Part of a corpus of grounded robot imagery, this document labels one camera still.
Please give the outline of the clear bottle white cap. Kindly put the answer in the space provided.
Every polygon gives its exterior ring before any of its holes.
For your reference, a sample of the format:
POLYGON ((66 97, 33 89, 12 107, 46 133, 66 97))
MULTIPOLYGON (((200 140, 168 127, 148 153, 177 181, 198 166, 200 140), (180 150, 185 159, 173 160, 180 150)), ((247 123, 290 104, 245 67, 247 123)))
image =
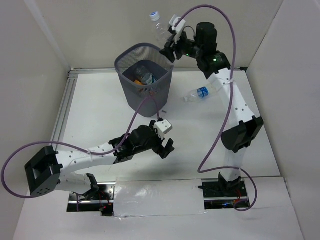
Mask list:
POLYGON ((152 22, 153 34, 159 48, 162 50, 165 48, 165 45, 171 36, 171 33, 168 31, 168 25, 163 22, 158 11, 153 11, 149 17, 152 22))

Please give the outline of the crushed bottle green label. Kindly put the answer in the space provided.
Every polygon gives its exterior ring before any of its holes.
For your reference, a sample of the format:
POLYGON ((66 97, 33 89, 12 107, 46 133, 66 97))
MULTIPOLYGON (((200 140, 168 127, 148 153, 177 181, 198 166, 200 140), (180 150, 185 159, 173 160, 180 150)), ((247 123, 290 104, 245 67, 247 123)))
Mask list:
POLYGON ((134 75, 143 85, 146 86, 152 85, 157 81, 157 78, 143 65, 139 65, 135 68, 134 75))

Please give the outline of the orange juice bottle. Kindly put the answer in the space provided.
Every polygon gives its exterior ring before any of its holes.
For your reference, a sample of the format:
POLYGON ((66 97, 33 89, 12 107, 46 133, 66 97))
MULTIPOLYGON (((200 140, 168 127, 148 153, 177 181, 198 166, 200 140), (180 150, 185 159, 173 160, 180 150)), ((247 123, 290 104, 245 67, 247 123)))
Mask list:
POLYGON ((137 84, 137 85, 139 85, 139 86, 143 86, 143 85, 144 85, 142 82, 140 82, 140 81, 137 80, 137 79, 134 81, 134 83, 137 84))

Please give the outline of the clear bottle blue label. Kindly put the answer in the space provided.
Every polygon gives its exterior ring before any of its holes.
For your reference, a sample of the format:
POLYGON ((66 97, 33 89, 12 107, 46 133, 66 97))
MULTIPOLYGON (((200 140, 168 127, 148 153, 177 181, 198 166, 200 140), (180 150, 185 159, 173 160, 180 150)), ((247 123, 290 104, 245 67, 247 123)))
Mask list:
POLYGON ((217 89, 212 84, 208 84, 198 89, 191 90, 182 99, 185 103, 202 102, 203 100, 208 99, 209 97, 212 97, 217 92, 218 92, 217 89))

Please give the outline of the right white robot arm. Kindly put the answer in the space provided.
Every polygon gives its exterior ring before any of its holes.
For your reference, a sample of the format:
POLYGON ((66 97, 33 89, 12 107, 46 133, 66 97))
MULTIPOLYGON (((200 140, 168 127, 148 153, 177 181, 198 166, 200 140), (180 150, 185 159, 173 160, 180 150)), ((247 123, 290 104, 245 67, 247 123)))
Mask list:
POLYGON ((170 36, 160 53, 172 63, 182 56, 195 59, 227 108, 227 116, 217 138, 226 149, 226 168, 219 172, 218 190, 223 196, 230 196, 240 186, 246 149, 260 132, 264 121, 262 117, 255 116, 232 79, 229 60, 217 49, 218 33, 214 24, 199 23, 193 39, 187 37, 182 24, 177 27, 171 25, 168 32, 170 36))

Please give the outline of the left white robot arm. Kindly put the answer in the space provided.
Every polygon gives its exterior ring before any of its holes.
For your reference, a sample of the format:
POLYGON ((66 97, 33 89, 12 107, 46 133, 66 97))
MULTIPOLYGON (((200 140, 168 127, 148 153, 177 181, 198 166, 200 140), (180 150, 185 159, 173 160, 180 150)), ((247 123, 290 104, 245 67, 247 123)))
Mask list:
POLYGON ((93 174, 78 171, 124 163, 149 150, 165 159, 174 151, 172 139, 163 146, 165 135, 172 128, 168 120, 161 118, 139 126, 128 136, 85 151, 56 151, 50 145, 45 146, 24 166, 30 195, 37 198, 53 191, 66 191, 92 200, 99 193, 98 182, 93 174))

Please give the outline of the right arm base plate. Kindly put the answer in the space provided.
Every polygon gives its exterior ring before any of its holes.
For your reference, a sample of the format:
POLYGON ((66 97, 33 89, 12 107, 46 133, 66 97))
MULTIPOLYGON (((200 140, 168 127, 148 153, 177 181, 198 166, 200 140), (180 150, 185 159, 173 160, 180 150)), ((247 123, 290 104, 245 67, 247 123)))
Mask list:
POLYGON ((202 181, 198 188, 202 190, 205 210, 232 209, 234 205, 245 209, 251 205, 244 181, 229 190, 222 190, 218 180, 202 181))

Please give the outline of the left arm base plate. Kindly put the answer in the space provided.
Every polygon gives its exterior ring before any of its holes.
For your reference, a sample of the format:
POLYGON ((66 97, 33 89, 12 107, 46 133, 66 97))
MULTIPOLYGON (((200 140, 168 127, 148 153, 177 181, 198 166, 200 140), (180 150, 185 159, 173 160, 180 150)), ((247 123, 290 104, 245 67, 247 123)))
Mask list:
POLYGON ((114 216, 116 182, 99 182, 99 191, 89 199, 71 192, 68 197, 67 213, 98 213, 104 217, 114 216))

